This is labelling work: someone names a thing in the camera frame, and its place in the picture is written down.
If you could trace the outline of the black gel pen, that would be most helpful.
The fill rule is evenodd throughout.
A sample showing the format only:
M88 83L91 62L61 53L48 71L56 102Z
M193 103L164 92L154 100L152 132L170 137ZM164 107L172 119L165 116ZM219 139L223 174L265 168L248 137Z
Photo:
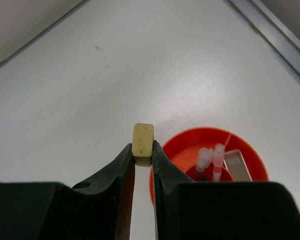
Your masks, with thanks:
M197 161L195 164L195 180L197 182L203 182L207 179L204 175L204 172L210 165L213 155L214 151L212 148L203 147L199 150Z

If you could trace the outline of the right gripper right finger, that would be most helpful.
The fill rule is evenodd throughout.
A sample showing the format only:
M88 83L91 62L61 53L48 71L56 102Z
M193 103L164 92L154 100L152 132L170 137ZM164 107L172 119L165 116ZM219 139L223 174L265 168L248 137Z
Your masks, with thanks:
M156 141L152 181L158 240L300 240L300 212L277 182L196 182Z

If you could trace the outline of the small yellow eraser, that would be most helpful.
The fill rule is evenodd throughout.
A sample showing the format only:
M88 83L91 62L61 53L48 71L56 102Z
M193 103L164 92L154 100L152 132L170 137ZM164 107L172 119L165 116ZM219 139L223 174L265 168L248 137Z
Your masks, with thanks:
M133 129L131 152L135 164L140 167L152 165L152 148L154 126L147 123L136 123Z

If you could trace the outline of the pink pen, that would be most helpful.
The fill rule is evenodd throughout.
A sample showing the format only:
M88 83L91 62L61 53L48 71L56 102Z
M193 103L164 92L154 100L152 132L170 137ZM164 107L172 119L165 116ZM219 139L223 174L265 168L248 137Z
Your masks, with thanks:
M219 182L224 164L225 146L217 143L214 148L212 181Z

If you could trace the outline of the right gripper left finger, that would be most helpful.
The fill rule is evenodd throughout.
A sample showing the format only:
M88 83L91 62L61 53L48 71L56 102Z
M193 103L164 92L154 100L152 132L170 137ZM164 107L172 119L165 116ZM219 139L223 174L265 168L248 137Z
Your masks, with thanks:
M130 144L73 187L0 183L0 240L127 240L134 183Z

